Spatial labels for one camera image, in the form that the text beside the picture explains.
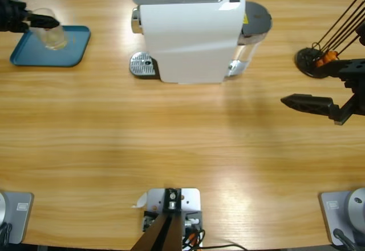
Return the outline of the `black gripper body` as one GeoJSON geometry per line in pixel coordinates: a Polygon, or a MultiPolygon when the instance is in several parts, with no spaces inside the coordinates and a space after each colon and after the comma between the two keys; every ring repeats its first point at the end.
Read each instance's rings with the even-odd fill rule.
{"type": "Polygon", "coordinates": [[[345,87],[350,88],[353,96],[349,100],[353,114],[364,113],[364,77],[347,79],[345,87]]]}
{"type": "Polygon", "coordinates": [[[26,33],[28,16],[25,2],[1,0],[1,32],[26,33]]]}

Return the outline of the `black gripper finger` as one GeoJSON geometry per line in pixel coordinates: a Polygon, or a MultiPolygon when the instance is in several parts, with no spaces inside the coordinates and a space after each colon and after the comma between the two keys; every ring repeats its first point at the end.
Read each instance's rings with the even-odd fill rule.
{"type": "Polygon", "coordinates": [[[364,76],[364,59],[334,60],[320,66],[318,70],[333,78],[364,76]]]}
{"type": "Polygon", "coordinates": [[[355,114],[355,98],[339,107],[332,98],[312,96],[306,94],[292,94],[281,98],[281,102],[296,111],[327,116],[336,125],[343,125],[353,114],[355,114]]]}
{"type": "Polygon", "coordinates": [[[59,21],[48,15],[34,14],[30,11],[26,13],[27,29],[53,29],[60,25],[59,21]]]}

